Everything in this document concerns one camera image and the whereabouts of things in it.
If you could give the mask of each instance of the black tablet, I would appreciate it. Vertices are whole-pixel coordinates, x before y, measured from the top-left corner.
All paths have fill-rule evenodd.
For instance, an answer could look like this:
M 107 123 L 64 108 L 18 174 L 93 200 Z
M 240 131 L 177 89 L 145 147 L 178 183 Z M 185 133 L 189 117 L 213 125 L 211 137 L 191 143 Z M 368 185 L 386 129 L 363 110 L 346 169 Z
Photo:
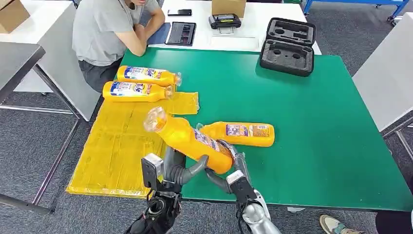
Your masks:
M 195 27 L 195 23 L 172 22 L 165 44 L 192 46 Z

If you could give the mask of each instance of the gray carpet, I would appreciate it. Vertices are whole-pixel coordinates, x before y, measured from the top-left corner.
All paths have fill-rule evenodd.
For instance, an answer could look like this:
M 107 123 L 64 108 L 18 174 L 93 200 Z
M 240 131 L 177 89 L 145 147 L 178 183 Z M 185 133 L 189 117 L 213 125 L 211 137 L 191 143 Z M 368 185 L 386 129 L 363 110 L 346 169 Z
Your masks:
M 406 9 L 413 11 L 413 4 Z M 342 56 L 354 74 L 392 27 L 385 21 L 392 6 L 378 9 L 373 5 L 314 3 L 308 21 L 317 26 L 317 41 L 324 54 Z M 16 93 L 9 104 L 65 108 L 53 94 Z M 0 193 L 31 201 L 54 160 L 74 119 L 49 115 L 0 110 Z M 28 234 L 119 234 L 144 209 L 139 199 L 70 195 L 64 192 L 82 152 L 91 123 L 83 123 L 69 146 L 41 205 L 56 209 L 52 215 L 37 215 L 0 204 L 0 233 Z M 413 131 L 404 131 L 413 145 Z M 405 178 L 413 175 L 412 161 L 393 136 L 386 143 Z M 183 213 L 176 221 L 175 234 L 239 233 L 235 205 L 183 202 Z M 270 207 L 272 221 L 283 234 L 321 234 L 320 214 L 342 220 L 347 226 L 375 231 L 375 213 L 306 209 L 290 213 L 284 207 Z

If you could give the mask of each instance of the yellow mat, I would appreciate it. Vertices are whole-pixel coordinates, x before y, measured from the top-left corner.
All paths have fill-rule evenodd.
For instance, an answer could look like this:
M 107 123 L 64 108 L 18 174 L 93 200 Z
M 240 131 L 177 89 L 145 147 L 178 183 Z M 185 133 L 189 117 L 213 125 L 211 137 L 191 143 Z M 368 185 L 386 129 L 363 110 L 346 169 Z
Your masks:
M 196 114 L 198 93 L 175 92 L 158 102 L 104 101 L 66 191 L 72 194 L 144 198 L 141 158 L 148 153 L 163 157 L 166 144 L 147 133 L 143 121 L 148 111 L 162 106 L 175 115 Z

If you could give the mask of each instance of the cardboard box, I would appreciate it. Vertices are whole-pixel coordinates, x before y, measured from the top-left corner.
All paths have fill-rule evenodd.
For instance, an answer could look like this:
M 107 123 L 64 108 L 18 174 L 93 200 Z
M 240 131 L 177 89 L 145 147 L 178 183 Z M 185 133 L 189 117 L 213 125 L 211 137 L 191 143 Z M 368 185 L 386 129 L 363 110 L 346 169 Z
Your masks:
M 30 15 L 20 0 L 0 0 L 0 33 L 10 33 Z
M 212 14 L 235 14 L 244 17 L 246 0 L 212 0 Z

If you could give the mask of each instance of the plastic bottle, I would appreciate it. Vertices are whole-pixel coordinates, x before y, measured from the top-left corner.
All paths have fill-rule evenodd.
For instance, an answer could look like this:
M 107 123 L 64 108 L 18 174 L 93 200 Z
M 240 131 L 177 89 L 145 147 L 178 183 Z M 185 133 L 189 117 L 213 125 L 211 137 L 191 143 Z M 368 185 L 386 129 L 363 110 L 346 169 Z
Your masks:
M 167 115 L 162 107 L 149 111 L 144 127 L 148 132 L 156 132 L 170 147 L 196 161 L 208 155 L 207 167 L 218 174 L 232 167 L 231 153 L 225 146 L 193 129 L 186 119 Z
M 172 86 L 161 87 L 156 84 L 109 81 L 103 86 L 105 100 L 113 102 L 149 101 L 155 102 L 171 98 Z
M 117 79 L 124 82 L 139 82 L 157 84 L 163 87 L 169 85 L 181 85 L 181 73 L 171 73 L 169 71 L 146 68 L 121 66 L 117 70 Z
M 266 123 L 215 122 L 197 128 L 213 139 L 230 144 L 269 147 L 275 139 L 274 127 Z

